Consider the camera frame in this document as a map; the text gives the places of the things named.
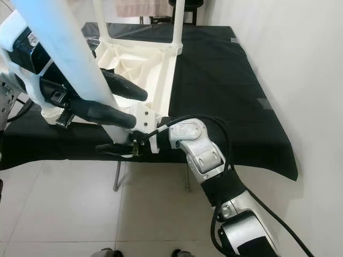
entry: white wall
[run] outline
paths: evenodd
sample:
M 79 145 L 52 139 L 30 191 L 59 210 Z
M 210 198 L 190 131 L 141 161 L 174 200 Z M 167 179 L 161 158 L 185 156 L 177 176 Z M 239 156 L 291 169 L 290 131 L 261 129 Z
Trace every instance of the white wall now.
M 300 178 L 241 171 L 315 256 L 343 245 L 343 1 L 212 0 L 209 25 L 231 26 L 293 145 Z M 282 256 L 304 256 L 283 229 Z

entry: black chair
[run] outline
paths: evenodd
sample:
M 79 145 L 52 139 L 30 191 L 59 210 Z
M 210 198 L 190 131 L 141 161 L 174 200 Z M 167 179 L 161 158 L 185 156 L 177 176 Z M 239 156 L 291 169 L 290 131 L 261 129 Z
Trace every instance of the black chair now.
M 175 6 L 176 0 L 169 0 L 169 4 L 174 7 L 173 16 L 171 22 L 174 23 L 175 20 Z M 185 0 L 184 11 L 192 12 L 192 25 L 196 26 L 197 24 L 197 10 L 200 6 L 204 4 L 204 0 Z

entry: black tablecloth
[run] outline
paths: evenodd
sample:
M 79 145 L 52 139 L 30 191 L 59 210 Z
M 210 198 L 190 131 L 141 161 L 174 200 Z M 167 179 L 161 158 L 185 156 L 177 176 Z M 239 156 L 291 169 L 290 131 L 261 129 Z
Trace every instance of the black tablecloth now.
M 112 37 L 170 42 L 170 25 L 108 24 Z M 97 24 L 86 23 L 84 35 L 98 38 Z M 208 114 L 230 122 L 234 162 L 262 167 L 297 179 L 290 142 L 263 93 L 230 27 L 185 26 L 183 53 L 178 56 L 169 115 Z M 206 123 L 210 138 L 224 151 L 221 131 Z M 4 133 L 1 169 L 34 160 L 126 160 L 135 162 L 185 162 L 179 150 L 122 159 L 97 154 L 96 145 L 110 143 L 101 126 L 72 124 L 64 130 L 48 125 L 38 106 L 12 122 Z

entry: cloth in background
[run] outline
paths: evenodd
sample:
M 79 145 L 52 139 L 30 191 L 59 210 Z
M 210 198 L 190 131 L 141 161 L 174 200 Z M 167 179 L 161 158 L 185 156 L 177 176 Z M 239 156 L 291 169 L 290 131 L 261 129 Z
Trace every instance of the cloth in background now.
M 168 0 L 116 0 L 118 17 L 172 16 Z

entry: tile floor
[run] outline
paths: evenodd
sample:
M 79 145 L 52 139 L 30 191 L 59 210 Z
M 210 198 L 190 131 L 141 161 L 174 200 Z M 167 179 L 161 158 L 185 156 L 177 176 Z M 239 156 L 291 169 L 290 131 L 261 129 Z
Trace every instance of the tile floor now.
M 125 257 L 169 257 L 187 248 L 221 256 L 209 237 L 211 209 L 184 164 L 40 161 L 0 171 L 0 256 L 88 257 L 105 247 Z

